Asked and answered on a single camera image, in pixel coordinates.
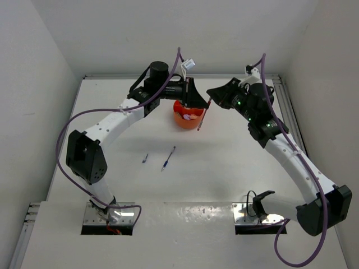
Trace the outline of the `red pen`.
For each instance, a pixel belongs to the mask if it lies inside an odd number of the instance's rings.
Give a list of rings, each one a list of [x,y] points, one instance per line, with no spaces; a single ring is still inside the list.
[[[202,119],[201,119],[201,121],[200,121],[200,123],[199,123],[199,125],[198,125],[198,127],[197,127],[197,131],[200,131],[200,129],[201,129],[201,126],[202,126],[202,124],[203,124],[203,121],[204,121],[204,118],[205,118],[205,116],[206,116],[206,113],[207,113],[208,109],[209,109],[209,107],[207,107],[206,109],[204,109],[204,112],[203,112],[203,115],[202,115]]]

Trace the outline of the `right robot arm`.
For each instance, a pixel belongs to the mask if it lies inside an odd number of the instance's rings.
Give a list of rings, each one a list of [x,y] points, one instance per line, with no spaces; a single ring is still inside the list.
[[[295,201],[274,191],[258,194],[252,200],[257,217],[282,215],[298,222],[311,236],[322,233],[324,222],[331,228],[346,219],[351,190],[328,179],[294,144],[286,125],[272,115],[274,96],[269,86],[254,83],[244,87],[233,78],[224,86],[207,90],[207,94],[221,108],[235,109],[248,121],[252,138],[280,163],[303,196]]]

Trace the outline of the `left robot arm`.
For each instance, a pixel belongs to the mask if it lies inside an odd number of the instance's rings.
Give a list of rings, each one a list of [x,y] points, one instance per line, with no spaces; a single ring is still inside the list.
[[[206,109],[207,102],[198,93],[194,79],[186,75],[195,66],[193,59],[181,63],[182,74],[172,80],[165,62],[155,61],[130,87],[127,97],[117,108],[96,125],[68,137],[66,165],[80,177],[91,193],[92,205],[108,215],[116,204],[104,179],[107,163],[104,153],[127,128],[148,116],[162,99],[178,100],[187,108]]]

